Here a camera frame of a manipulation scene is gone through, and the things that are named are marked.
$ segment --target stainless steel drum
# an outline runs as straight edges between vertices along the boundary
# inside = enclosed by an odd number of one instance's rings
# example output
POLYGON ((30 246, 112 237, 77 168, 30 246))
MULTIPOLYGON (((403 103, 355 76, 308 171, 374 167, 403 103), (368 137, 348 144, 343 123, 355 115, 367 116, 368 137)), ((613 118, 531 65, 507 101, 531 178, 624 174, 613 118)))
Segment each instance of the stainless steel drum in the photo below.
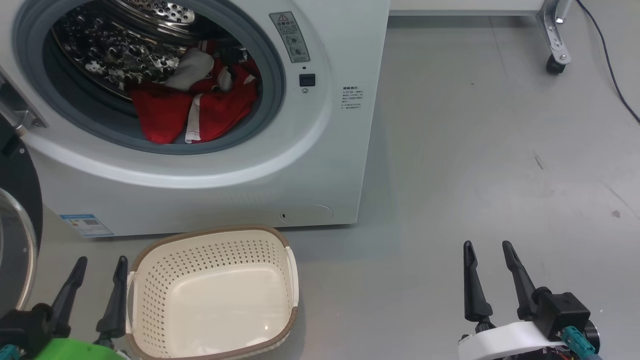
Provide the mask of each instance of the stainless steel drum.
POLYGON ((125 99, 132 81, 165 82, 198 41, 231 38, 193 10, 156 0, 94 0, 68 12, 51 32, 77 69, 125 99))

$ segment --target gray floor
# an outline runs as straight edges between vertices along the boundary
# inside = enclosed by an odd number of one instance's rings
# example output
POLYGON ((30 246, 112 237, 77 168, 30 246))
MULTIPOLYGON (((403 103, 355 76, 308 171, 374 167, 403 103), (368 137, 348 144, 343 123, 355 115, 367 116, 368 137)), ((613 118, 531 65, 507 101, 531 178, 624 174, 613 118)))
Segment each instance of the gray floor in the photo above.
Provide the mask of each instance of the gray floor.
MULTIPOLYGON (((640 3, 584 2, 640 110, 640 3)), ((637 357, 640 127, 577 6, 561 31, 573 63, 553 77, 534 19, 390 21, 359 223, 285 231, 301 316, 260 359, 456 359, 474 326, 463 319, 465 240, 494 323, 517 320, 500 247, 510 240, 535 285, 592 310, 603 358, 637 357)), ((31 302, 52 301, 88 256, 71 325, 94 340, 118 256, 150 243, 85 240, 49 212, 31 302)))

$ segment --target red clothing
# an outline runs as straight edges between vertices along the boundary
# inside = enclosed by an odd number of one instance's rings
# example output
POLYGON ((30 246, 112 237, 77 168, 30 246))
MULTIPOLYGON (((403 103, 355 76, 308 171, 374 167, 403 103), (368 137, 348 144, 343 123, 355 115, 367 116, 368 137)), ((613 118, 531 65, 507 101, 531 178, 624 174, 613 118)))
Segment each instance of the red clothing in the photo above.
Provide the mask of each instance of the red clothing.
MULTIPOLYGON (((212 51, 214 42, 198 48, 212 51)), ((233 65, 235 79, 214 56, 209 77, 188 92, 144 81, 132 84, 129 94, 148 141, 173 143, 187 124, 187 143, 215 140, 231 130, 252 110, 258 98, 259 71, 253 60, 233 65)))

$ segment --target white plastic basket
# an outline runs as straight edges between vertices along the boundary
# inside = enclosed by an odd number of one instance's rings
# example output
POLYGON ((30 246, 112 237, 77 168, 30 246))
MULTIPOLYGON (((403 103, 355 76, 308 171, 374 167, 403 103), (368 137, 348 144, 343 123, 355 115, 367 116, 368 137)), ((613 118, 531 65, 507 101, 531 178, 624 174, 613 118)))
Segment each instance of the white plastic basket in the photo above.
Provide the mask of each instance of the white plastic basket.
POLYGON ((142 359, 239 359, 286 340, 298 314, 298 269, 270 227, 180 234, 140 254, 128 296, 126 338, 142 359))

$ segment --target warning label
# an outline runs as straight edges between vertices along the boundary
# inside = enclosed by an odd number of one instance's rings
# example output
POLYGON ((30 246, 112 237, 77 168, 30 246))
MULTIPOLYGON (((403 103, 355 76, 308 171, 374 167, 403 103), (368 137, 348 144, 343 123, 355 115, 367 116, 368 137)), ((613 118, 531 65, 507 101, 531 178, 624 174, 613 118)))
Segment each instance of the warning label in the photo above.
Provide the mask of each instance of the warning label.
POLYGON ((91 214, 60 215, 60 217, 85 238, 113 236, 113 233, 91 214))
POLYGON ((284 13, 271 13, 269 14, 271 21, 278 29, 280 37, 284 42, 284 46, 289 53, 289 59, 292 63, 303 63, 311 61, 309 57, 309 51, 307 49, 307 43, 305 38, 302 37, 296 18, 293 17, 292 12, 284 13))
POLYGON ((364 90, 360 86, 343 86, 340 107, 343 110, 362 109, 362 99, 364 99, 364 90))

